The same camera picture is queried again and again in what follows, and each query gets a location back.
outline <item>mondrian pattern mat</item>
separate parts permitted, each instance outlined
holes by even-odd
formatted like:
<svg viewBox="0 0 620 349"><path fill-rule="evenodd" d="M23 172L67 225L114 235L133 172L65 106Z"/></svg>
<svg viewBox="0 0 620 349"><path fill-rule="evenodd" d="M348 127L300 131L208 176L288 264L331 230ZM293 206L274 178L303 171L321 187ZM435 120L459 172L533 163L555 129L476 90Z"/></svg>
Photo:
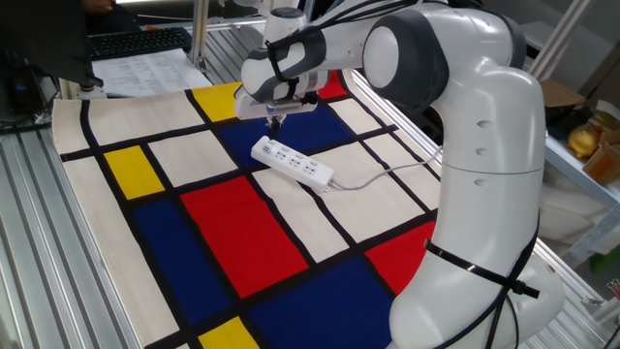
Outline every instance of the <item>mondrian pattern mat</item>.
<svg viewBox="0 0 620 349"><path fill-rule="evenodd" d="M428 158L351 81L332 73L278 141L351 186ZM316 193L250 157L267 127L236 119L238 87L55 106L57 150L141 344L385 348L434 229L439 169Z"/></svg>

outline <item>paper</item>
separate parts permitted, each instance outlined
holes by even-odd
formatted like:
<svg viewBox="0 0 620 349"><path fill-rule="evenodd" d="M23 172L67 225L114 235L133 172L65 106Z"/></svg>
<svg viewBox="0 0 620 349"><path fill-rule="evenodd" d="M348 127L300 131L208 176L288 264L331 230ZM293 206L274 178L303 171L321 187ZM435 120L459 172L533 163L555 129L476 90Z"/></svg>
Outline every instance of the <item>paper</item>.
<svg viewBox="0 0 620 349"><path fill-rule="evenodd" d="M145 97L211 86L181 48L93 62L93 70L104 81L106 92L120 97Z"/></svg>

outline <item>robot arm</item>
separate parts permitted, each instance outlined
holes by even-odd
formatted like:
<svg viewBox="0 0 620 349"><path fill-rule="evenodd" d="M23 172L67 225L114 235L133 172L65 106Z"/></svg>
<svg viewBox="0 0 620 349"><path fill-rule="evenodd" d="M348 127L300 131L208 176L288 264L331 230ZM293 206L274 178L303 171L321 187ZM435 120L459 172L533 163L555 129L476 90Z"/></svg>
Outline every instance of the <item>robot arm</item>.
<svg viewBox="0 0 620 349"><path fill-rule="evenodd" d="M386 14L389 4L398 11ZM523 63L524 40L508 19L436 3L412 4L349 0L309 24L295 10L273 12L265 32L272 47L255 50L243 64L237 116L312 110L308 96L325 85L328 70L357 67L364 68L380 96L417 111L432 106L445 130L432 243L471 263L472 270L509 276L520 271L515 264L522 255L527 258L538 229L541 87L513 68ZM343 19L379 7L381 16ZM541 291L537 299L508 293L523 340L558 314L564 297L559 276L536 256L519 279ZM495 310L497 326L491 317L483 318L459 336L488 314L503 292L508 290L502 285L429 252L392 305L389 348L445 348L454 341L450 348L482 348L489 338L493 348L513 345L515 323L503 301Z"/></svg>

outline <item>power strip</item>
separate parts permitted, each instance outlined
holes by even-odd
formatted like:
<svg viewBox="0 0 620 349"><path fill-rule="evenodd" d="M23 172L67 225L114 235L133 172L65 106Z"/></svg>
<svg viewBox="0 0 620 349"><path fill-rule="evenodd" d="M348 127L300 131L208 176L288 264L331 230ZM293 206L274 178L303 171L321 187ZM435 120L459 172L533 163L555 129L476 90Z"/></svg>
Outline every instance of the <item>power strip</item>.
<svg viewBox="0 0 620 349"><path fill-rule="evenodd" d="M329 190L333 169L295 151L282 143L263 136L252 147L252 158L270 168L322 192Z"/></svg>

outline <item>yellow object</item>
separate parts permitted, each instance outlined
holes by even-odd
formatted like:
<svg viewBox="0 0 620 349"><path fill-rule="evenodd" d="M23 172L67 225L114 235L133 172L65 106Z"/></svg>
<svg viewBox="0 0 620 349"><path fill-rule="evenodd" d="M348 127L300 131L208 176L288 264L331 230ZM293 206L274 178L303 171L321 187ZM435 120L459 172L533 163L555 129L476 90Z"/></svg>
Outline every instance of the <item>yellow object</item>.
<svg viewBox="0 0 620 349"><path fill-rule="evenodd" d="M213 122L236 117L234 114L234 92L241 82L196 88L192 94L209 119Z"/></svg>
<svg viewBox="0 0 620 349"><path fill-rule="evenodd" d="M201 335L199 340L204 349L260 349L238 316Z"/></svg>
<svg viewBox="0 0 620 349"><path fill-rule="evenodd" d="M139 146L106 153L106 160L127 200L164 191Z"/></svg>
<svg viewBox="0 0 620 349"><path fill-rule="evenodd" d="M592 156L599 147L599 135L592 125L585 124L575 128L569 135L568 149L574 151L577 159L586 159Z"/></svg>
<svg viewBox="0 0 620 349"><path fill-rule="evenodd" d="M608 129L606 131L620 129L620 121L616 120L616 118L611 116L607 111L593 111L593 113L594 116L592 116L592 118L606 127Z"/></svg>

